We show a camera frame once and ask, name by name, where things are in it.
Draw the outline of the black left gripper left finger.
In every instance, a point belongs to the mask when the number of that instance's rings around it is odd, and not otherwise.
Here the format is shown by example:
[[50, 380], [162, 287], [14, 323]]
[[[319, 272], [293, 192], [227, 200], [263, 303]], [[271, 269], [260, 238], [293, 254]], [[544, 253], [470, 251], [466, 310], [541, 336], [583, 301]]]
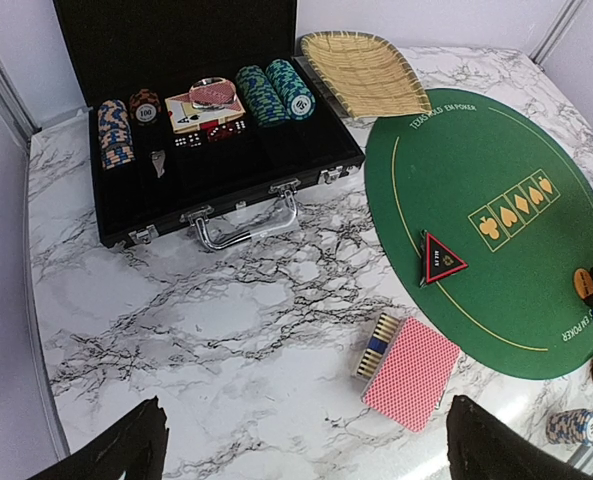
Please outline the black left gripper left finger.
[[85, 447], [36, 479], [160, 479], [169, 428], [159, 399], [142, 401]]

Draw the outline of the teal chip row in case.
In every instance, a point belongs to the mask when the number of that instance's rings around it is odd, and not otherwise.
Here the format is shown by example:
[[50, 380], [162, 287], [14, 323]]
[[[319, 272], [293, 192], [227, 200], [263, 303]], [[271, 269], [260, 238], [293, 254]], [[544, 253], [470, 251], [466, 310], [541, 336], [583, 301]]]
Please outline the teal chip row in case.
[[272, 61], [265, 74], [293, 120], [305, 120], [313, 114], [315, 97], [287, 60]]

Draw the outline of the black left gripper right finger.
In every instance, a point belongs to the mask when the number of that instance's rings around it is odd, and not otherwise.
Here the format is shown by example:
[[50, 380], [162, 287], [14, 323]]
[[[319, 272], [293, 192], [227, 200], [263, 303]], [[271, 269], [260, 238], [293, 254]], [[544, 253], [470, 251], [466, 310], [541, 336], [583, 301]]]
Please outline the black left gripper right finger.
[[538, 449], [465, 395], [452, 400], [447, 443], [453, 479], [591, 479]]

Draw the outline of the blue beige chip stack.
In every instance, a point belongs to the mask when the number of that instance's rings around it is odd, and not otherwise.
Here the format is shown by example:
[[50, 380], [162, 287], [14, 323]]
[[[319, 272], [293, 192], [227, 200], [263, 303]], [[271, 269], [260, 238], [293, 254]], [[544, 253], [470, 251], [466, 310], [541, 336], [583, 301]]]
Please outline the blue beige chip stack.
[[545, 432], [551, 444], [593, 446], [593, 411], [575, 409], [552, 414]]

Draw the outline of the blue beige chips in case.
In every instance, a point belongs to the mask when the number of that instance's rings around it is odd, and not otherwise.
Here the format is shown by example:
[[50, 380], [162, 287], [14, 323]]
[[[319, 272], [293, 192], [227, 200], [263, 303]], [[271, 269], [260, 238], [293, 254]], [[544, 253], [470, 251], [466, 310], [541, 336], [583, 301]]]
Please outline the blue beige chips in case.
[[135, 160], [129, 117], [119, 99], [104, 101], [97, 111], [98, 139], [105, 171]]

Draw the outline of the left aluminium frame post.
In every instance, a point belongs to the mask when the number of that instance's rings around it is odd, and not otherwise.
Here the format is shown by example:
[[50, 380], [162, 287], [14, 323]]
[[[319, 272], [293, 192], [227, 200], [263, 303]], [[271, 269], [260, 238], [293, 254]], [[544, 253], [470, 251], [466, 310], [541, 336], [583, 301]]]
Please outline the left aluminium frame post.
[[16, 143], [29, 150], [31, 138], [40, 127], [22, 101], [0, 60], [0, 116]]

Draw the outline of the round green poker mat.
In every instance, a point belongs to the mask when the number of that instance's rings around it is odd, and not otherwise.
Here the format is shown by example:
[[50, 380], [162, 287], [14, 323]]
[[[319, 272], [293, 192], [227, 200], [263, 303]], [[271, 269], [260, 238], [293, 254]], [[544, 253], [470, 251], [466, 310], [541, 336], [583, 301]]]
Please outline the round green poker mat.
[[[511, 107], [432, 89], [432, 110], [380, 118], [364, 163], [380, 243], [440, 332], [481, 364], [547, 380], [593, 357], [573, 285], [593, 265], [593, 189], [570, 155]], [[422, 231], [469, 267], [421, 288]]]

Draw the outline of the red black chips in case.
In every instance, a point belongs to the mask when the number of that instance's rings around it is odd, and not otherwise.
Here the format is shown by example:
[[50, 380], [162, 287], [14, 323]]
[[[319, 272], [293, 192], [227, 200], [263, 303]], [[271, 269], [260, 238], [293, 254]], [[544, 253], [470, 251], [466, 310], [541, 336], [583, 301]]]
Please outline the red black chips in case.
[[130, 117], [139, 125], [148, 125], [155, 122], [160, 109], [159, 97], [150, 89], [140, 89], [129, 98]]

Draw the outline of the orange big blind button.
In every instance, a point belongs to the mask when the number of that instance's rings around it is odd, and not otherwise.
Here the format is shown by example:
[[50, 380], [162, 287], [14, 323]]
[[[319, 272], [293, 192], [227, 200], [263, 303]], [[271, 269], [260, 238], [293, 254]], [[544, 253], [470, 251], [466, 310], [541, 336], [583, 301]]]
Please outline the orange big blind button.
[[582, 300], [587, 300], [593, 294], [593, 278], [584, 268], [578, 268], [573, 275], [573, 285]]

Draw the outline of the dice in case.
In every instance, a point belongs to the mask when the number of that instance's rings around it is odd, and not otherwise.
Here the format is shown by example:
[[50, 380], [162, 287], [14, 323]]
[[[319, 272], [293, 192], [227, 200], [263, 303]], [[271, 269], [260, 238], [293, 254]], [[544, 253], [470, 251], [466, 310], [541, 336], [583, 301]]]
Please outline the dice in case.
[[244, 119], [208, 127], [206, 130], [176, 135], [173, 146], [176, 149], [198, 148], [208, 143], [217, 143], [245, 133], [247, 123]]

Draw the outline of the woven bamboo tray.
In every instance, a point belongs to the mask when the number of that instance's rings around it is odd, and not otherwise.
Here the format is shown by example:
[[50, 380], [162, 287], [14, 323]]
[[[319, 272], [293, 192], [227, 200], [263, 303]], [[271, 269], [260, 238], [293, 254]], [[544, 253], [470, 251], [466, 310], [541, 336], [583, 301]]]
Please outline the woven bamboo tray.
[[368, 33], [310, 33], [300, 47], [311, 68], [354, 119], [427, 114], [429, 97], [403, 54]]

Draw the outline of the green chip row in case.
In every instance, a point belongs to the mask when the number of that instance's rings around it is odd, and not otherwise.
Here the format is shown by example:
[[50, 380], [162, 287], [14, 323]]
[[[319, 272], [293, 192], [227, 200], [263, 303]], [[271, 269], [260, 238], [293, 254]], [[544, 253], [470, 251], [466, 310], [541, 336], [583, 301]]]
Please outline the green chip row in case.
[[281, 119], [282, 105], [263, 70], [257, 65], [242, 67], [236, 84], [260, 127], [270, 127]]

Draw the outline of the clear dealer button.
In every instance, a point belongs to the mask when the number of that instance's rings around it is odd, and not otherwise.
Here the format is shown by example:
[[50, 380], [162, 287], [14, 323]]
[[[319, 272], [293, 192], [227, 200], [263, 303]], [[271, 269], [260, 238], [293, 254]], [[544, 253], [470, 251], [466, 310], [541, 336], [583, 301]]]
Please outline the clear dealer button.
[[189, 98], [196, 109], [222, 109], [236, 100], [236, 87], [230, 80], [222, 77], [204, 78], [190, 87]]

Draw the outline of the black poker chip case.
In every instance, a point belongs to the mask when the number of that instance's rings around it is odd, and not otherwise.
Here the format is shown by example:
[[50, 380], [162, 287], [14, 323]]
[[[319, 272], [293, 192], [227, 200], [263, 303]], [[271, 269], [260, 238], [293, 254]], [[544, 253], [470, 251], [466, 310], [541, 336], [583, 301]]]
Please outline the black poker chip case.
[[295, 60], [293, 1], [58, 1], [83, 97], [99, 238], [186, 226], [213, 250], [294, 223], [363, 153]]

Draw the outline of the triangular all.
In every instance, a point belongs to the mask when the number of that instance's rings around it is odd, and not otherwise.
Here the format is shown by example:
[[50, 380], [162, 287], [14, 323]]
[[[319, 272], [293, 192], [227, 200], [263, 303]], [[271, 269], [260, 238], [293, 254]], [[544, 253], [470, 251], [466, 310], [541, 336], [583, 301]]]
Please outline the triangular all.
[[420, 244], [421, 279], [419, 286], [436, 283], [469, 267], [469, 264], [454, 253], [435, 235], [422, 231]]

